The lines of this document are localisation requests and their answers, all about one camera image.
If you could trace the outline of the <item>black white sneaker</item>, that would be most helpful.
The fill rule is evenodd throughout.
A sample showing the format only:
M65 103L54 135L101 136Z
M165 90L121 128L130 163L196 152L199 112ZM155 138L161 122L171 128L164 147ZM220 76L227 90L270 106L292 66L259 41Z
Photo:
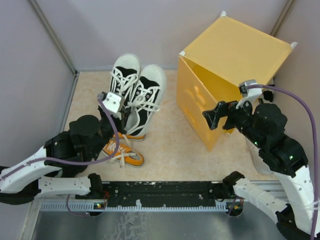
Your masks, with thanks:
M110 72L109 91L119 94L128 102L141 72L139 58L133 53L121 55Z
M127 104L130 109L125 128L127 135L142 137L146 134L153 116L160 111L166 88L167 77L160 66L150 64L142 69Z

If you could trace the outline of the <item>yellow cabinet door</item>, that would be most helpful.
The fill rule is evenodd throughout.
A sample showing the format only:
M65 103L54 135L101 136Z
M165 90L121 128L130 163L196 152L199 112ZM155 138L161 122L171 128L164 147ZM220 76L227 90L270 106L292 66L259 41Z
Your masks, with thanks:
M176 103L206 149L212 151L224 131L210 130L203 112L212 110L217 102L181 55L178 57Z

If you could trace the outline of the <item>yellow shoe cabinet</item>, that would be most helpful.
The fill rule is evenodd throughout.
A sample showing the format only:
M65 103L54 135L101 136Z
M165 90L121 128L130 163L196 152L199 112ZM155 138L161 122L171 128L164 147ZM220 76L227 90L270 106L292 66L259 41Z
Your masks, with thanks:
M267 85L297 45L227 16L220 17L179 53L215 99L238 101L239 84Z

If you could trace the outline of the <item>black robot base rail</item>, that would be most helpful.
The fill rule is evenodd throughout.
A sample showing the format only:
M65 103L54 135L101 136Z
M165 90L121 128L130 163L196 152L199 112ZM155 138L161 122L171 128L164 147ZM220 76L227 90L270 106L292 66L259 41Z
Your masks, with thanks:
M144 208L214 207L216 202L234 199L232 187L212 181L110 181L77 200L102 200L108 207Z

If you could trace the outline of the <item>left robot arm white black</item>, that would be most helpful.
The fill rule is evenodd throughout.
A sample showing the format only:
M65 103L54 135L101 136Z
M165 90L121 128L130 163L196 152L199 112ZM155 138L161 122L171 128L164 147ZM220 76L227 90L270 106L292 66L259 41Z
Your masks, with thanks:
M103 194L101 177L91 173L77 177L89 164L95 164L116 133L124 133L131 111L120 110L120 117L100 118L83 115L69 123L69 130L48 140L35 154L12 167L0 168L0 201L22 205L35 199L75 195L76 199L94 199Z

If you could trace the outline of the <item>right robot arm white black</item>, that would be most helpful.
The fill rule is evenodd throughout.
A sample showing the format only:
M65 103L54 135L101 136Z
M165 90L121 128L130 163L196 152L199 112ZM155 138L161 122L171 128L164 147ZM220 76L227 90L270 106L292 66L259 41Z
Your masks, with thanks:
M256 108L249 101L240 107L237 104L220 101L202 115L211 130L225 117L224 130L237 129L258 149L263 163L281 183L287 201L262 190L238 171L226 176L223 184L269 216L287 240L318 240L320 224L313 220L320 218L314 216L317 208L309 161L302 145L285 134L287 117L275 104L262 103Z

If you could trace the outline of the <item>orange sneaker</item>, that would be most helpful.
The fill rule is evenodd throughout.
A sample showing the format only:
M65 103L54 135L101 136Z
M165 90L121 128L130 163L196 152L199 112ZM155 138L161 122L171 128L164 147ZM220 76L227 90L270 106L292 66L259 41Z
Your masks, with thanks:
M107 157L116 150L117 143L115 140L110 140L103 148L102 153ZM119 162L119 166L123 167L125 164L132 167L141 167L145 163L144 157L131 147L120 143L115 155L109 160L110 162Z
M146 138L146 135L144 134L141 136L134 136L134 135L129 135L129 134L121 134L119 132L118 138L121 140L129 140L129 141L143 141Z

